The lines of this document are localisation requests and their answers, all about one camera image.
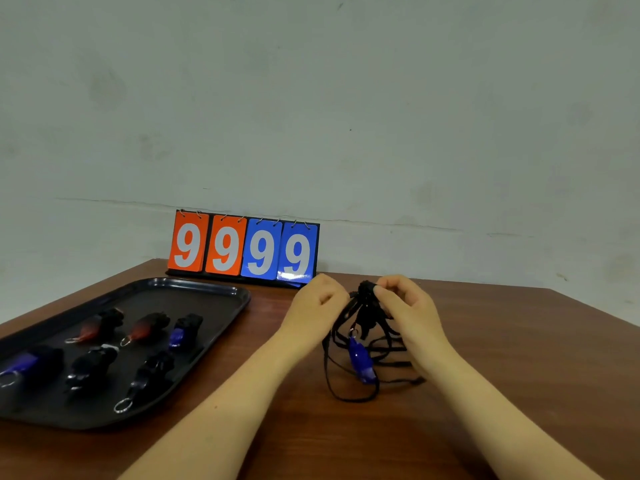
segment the forearm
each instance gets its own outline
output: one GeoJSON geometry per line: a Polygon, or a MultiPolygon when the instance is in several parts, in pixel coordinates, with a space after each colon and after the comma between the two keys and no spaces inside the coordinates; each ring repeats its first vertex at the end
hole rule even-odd
{"type": "Polygon", "coordinates": [[[418,359],[501,480],[599,479],[452,347],[418,359]]]}
{"type": "Polygon", "coordinates": [[[276,334],[174,426],[122,480],[235,479],[269,404],[298,361],[276,334]]]}

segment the white number 9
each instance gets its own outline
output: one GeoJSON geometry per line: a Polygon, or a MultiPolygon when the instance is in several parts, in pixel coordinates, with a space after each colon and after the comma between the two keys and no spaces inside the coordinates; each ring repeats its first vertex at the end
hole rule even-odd
{"type": "Polygon", "coordinates": [[[237,231],[233,227],[222,227],[216,236],[215,246],[216,252],[220,257],[228,256],[228,258],[224,262],[222,259],[213,259],[213,267],[218,271],[228,271],[231,269],[231,266],[234,265],[238,256],[240,239],[238,238],[237,231]],[[225,236],[229,236],[231,238],[228,248],[226,248],[224,244],[225,236]]]}
{"type": "Polygon", "coordinates": [[[311,252],[311,249],[309,246],[309,240],[306,238],[306,236],[302,234],[293,234],[287,241],[285,254],[290,263],[292,264],[300,263],[300,264],[298,265],[298,268],[295,270],[293,269],[293,266],[284,266],[284,272],[297,274],[297,275],[305,274],[309,266],[310,252],[311,252]],[[300,243],[300,245],[302,246],[302,249],[300,250],[300,254],[295,253],[295,245],[297,243],[300,243]]]}
{"type": "Polygon", "coordinates": [[[196,261],[198,249],[200,249],[200,230],[198,226],[190,223],[183,224],[178,231],[176,240],[178,249],[183,253],[189,253],[186,258],[180,255],[174,256],[176,265],[180,267],[191,266],[196,261]],[[187,244],[186,237],[188,233],[191,233],[191,242],[187,244]]]}
{"type": "Polygon", "coordinates": [[[256,231],[256,233],[253,234],[251,238],[249,251],[251,252],[251,256],[253,256],[254,259],[260,260],[264,258],[264,260],[262,261],[262,264],[260,266],[258,266],[258,263],[256,262],[249,263],[249,271],[257,275],[266,273],[271,267],[271,263],[273,262],[274,249],[275,243],[273,241],[272,234],[265,230],[256,231]],[[261,239],[264,239],[265,241],[264,251],[259,250],[258,245],[260,244],[261,239]]]}

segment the hand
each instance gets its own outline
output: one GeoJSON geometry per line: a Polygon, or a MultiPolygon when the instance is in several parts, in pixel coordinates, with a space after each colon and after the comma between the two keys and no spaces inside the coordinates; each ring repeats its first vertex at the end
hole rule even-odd
{"type": "Polygon", "coordinates": [[[349,293],[340,283],[318,274],[293,298],[277,334],[292,345],[300,359],[322,342],[348,302],[349,293]]]}
{"type": "Polygon", "coordinates": [[[412,355],[414,365],[424,375],[432,353],[451,348],[444,334],[436,305],[431,297],[406,276],[383,276],[373,291],[380,303],[396,321],[404,345],[412,355]]]}

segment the blue number card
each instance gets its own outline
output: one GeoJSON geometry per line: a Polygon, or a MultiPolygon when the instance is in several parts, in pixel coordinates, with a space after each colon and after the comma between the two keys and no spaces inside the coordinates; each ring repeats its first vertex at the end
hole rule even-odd
{"type": "Polygon", "coordinates": [[[279,281],[308,283],[314,277],[318,225],[284,222],[278,262],[279,281]]]}
{"type": "Polygon", "coordinates": [[[274,280],[278,272],[282,222],[249,219],[241,276],[274,280]]]}

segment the orange number card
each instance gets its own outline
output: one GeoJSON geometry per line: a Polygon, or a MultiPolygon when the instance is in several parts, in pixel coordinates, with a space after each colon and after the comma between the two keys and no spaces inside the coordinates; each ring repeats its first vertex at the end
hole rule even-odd
{"type": "Polygon", "coordinates": [[[169,268],[202,271],[209,215],[178,210],[173,224],[169,268]]]}
{"type": "Polygon", "coordinates": [[[244,217],[213,216],[205,271],[231,276],[240,274],[245,233],[244,217]]]}

